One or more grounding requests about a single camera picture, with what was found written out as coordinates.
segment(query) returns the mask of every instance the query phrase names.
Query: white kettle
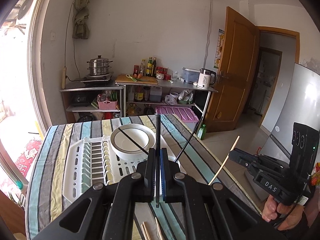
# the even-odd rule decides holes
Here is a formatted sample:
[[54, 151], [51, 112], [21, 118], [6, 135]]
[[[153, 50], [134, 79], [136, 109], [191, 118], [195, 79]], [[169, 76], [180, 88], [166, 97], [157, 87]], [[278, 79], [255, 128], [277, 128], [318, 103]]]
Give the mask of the white kettle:
[[213, 85], [217, 79], [217, 74], [209, 69], [202, 68], [200, 69], [198, 87], [200, 88], [209, 88], [210, 85]]

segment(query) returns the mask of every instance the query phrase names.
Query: white dish rack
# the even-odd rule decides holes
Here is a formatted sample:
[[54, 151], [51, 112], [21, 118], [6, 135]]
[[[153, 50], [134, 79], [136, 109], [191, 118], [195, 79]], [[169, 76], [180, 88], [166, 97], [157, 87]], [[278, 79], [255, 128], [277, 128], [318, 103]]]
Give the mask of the white dish rack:
[[[167, 148], [169, 156], [174, 156], [162, 136], [160, 145]], [[85, 137], [69, 148], [62, 195], [72, 203], [97, 182], [104, 185], [119, 182], [124, 176], [135, 172], [139, 162], [120, 159], [110, 146], [110, 136]]]

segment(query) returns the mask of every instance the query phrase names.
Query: red rug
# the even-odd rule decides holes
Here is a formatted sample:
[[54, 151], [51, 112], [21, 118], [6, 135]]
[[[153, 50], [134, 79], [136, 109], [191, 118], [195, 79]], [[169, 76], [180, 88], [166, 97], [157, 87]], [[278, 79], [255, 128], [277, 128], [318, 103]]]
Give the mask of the red rug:
[[24, 153], [21, 154], [21, 156], [15, 162], [15, 165], [24, 177], [26, 177], [31, 164], [40, 149], [41, 144], [42, 141], [30, 140], [24, 148]]

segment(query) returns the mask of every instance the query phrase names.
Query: table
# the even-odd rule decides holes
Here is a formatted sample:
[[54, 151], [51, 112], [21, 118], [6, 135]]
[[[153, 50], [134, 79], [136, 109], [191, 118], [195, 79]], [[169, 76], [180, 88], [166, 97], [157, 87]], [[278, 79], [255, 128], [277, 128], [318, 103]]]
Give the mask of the table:
[[[143, 124], [156, 131], [155, 115], [72, 123], [49, 128], [35, 160], [28, 186], [25, 212], [28, 239], [32, 239], [70, 205], [62, 196], [64, 167], [70, 145], [84, 137], [98, 138], [110, 135], [115, 128], [127, 123]], [[161, 115], [161, 134], [172, 152], [177, 155], [191, 131], [176, 115], [168, 114]], [[185, 154], [179, 160], [187, 174], [202, 183], [208, 183], [221, 164], [196, 136], [191, 139]], [[222, 170], [219, 180], [248, 206], [259, 212], [257, 206], [228, 171]], [[164, 202], [161, 202], [160, 208], [156, 208], [154, 202], [136, 204], [132, 239], [143, 239], [140, 229], [143, 221], [147, 222], [152, 239], [158, 239], [154, 216], [159, 219], [165, 239], [186, 239], [181, 203]]]

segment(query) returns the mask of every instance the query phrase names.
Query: refrigerator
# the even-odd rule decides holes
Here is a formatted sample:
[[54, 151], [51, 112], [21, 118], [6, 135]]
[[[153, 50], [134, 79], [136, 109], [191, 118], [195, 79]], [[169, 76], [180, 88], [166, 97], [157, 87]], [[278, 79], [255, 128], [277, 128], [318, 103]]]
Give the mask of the refrigerator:
[[[294, 122], [320, 130], [320, 75], [299, 64], [294, 65], [283, 109], [259, 154], [289, 163]], [[245, 174], [259, 198], [264, 200], [268, 197], [266, 191], [254, 184], [247, 171]]]

